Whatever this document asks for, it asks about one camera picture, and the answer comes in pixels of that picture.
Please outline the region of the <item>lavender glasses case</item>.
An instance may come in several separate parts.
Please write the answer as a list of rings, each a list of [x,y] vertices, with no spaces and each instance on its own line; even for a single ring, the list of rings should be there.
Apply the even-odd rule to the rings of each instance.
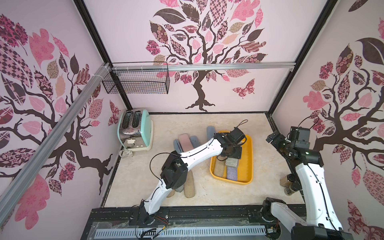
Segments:
[[[227,167],[227,180],[237,181],[238,180],[238,169],[234,167]]]

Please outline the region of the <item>tan glasses case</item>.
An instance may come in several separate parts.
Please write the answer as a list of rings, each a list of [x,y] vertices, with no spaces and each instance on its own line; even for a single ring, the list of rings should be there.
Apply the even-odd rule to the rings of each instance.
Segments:
[[[196,194],[194,175],[192,171],[189,171],[187,174],[187,179],[184,184],[184,194],[188,199],[193,198]]]
[[[216,159],[215,167],[214,167],[214,175],[216,177],[222,178],[225,171],[225,161],[221,161],[220,159]]]
[[[171,197],[173,197],[174,195],[175,195],[175,190],[172,190],[169,194],[168,194],[168,196],[167,196],[167,198],[171,198]]]

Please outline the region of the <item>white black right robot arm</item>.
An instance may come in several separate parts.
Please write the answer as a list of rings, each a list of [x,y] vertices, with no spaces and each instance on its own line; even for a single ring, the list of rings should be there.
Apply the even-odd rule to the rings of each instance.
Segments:
[[[351,240],[344,231],[332,205],[325,182],[324,162],[320,152],[310,149],[310,129],[292,127],[288,137],[279,131],[270,134],[270,143],[293,167],[296,191],[302,191],[306,205],[303,220],[279,199],[266,198],[261,210],[265,222],[278,221],[293,240]]]

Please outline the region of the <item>yellow plastic storage tray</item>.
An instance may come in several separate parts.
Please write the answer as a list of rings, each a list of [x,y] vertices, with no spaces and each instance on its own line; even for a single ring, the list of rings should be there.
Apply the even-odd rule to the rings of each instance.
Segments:
[[[237,184],[237,185],[248,185],[253,181],[254,174],[254,160],[253,160],[253,140],[249,135],[243,139],[239,144],[242,145],[242,158],[239,161],[238,169],[238,180],[230,181],[227,180],[227,166],[225,166],[224,175],[222,178],[214,175],[215,161],[217,157],[212,157],[210,162],[210,173],[216,179],[226,183]]]

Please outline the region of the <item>grey fabric glasses case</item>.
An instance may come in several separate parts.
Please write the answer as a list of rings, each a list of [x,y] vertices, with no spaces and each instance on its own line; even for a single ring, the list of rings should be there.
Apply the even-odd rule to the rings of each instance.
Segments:
[[[185,185],[180,186],[179,188],[175,189],[176,192],[181,193],[185,189]]]

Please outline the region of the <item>grey rectangular glasses case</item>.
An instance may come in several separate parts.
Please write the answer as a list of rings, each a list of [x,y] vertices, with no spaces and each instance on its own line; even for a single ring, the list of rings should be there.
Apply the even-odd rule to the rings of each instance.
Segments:
[[[229,168],[237,168],[239,166],[239,159],[236,158],[227,158],[225,160],[225,165]]]

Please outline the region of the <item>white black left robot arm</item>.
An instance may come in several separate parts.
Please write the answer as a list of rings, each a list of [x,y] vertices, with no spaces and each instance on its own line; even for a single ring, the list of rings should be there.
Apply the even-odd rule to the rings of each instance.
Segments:
[[[168,153],[156,188],[140,203],[137,223],[151,224],[169,193],[185,184],[188,172],[196,165],[211,157],[239,157],[246,141],[246,135],[241,132],[216,133],[213,138],[195,149],[180,154],[175,151]]]

